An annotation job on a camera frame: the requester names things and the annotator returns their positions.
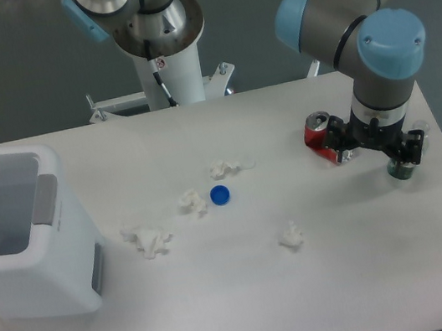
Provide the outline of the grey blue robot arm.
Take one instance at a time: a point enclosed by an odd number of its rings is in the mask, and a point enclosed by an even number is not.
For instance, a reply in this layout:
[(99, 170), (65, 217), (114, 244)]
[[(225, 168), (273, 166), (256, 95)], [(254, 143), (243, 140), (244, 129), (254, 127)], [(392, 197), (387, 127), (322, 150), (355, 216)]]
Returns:
[[(320, 149), (341, 161), (351, 150), (384, 153), (393, 168), (418, 165), (424, 132), (403, 130), (425, 29), (387, 0), (282, 0), (275, 35), (296, 52), (352, 78), (350, 117), (331, 116)], [(151, 110), (215, 96), (202, 77), (197, 42), (204, 16), (195, 0), (62, 0), (68, 18), (95, 42), (114, 39), (135, 64)]]

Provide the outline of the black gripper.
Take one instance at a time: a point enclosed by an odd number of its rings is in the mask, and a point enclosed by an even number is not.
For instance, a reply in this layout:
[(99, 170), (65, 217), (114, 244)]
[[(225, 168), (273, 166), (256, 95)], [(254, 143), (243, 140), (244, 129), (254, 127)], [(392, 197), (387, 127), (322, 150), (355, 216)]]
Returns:
[(385, 150), (385, 154), (399, 164), (421, 163), (425, 131), (416, 128), (402, 132), (403, 118), (382, 126), (375, 122), (375, 117), (363, 122), (351, 113), (347, 125), (336, 116), (330, 116), (326, 124), (322, 147), (334, 163), (347, 161), (349, 149), (357, 147)]

